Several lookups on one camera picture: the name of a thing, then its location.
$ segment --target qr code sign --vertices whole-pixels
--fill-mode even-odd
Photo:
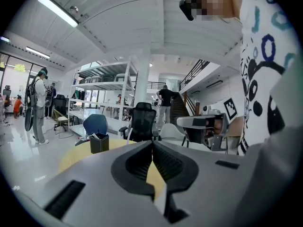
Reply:
[[[232,120],[234,116],[237,115],[237,110],[235,107],[235,104],[233,103],[232,99],[228,99],[226,102],[224,102],[224,106],[226,109],[226,112],[228,114],[229,120]]]

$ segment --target staircase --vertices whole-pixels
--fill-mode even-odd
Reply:
[[[189,116],[189,113],[184,105],[184,102],[178,94],[178,96],[172,101],[170,106],[170,123],[177,125],[177,118]]]

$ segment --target gray pants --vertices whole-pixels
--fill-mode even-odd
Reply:
[[[34,118],[33,118],[33,131],[35,140],[38,140],[39,143],[44,143],[45,139],[42,132],[43,118],[44,118],[44,107],[34,107]]]
[[[158,120],[158,129],[161,129],[163,126],[163,117],[165,113],[165,123],[170,123],[170,106],[161,106]]]

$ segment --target orange outfit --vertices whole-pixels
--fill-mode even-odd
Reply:
[[[20,99],[17,99],[14,105],[14,113],[19,113],[20,105],[22,104]]]

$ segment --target sneaker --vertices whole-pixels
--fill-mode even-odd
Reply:
[[[43,143],[39,143],[39,145],[42,146],[42,145],[46,145],[46,144],[48,144],[48,143],[49,143],[49,141],[48,141],[48,140],[45,140]]]

